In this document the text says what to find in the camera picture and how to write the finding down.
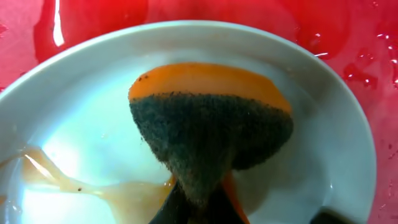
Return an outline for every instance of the white plate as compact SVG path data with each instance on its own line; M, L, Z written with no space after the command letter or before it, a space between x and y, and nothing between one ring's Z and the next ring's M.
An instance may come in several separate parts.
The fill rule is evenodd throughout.
M264 165L236 174L252 224L307 224L321 207L365 223L376 182L369 125L352 92L309 52L250 27L209 21L137 26L84 42L0 95L0 161L40 146L68 176L95 185L162 182L169 173L132 120L127 92L168 63L211 62L269 77L293 107L294 133ZM117 223L105 201L28 190L21 160L0 171L3 223Z

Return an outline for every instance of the red table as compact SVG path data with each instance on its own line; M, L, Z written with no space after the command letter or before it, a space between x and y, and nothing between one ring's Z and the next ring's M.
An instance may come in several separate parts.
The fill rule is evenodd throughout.
M397 0L0 0L0 91L73 45L138 24L207 19L272 32L319 56L358 98L377 150L369 223L393 224L398 223L396 12Z

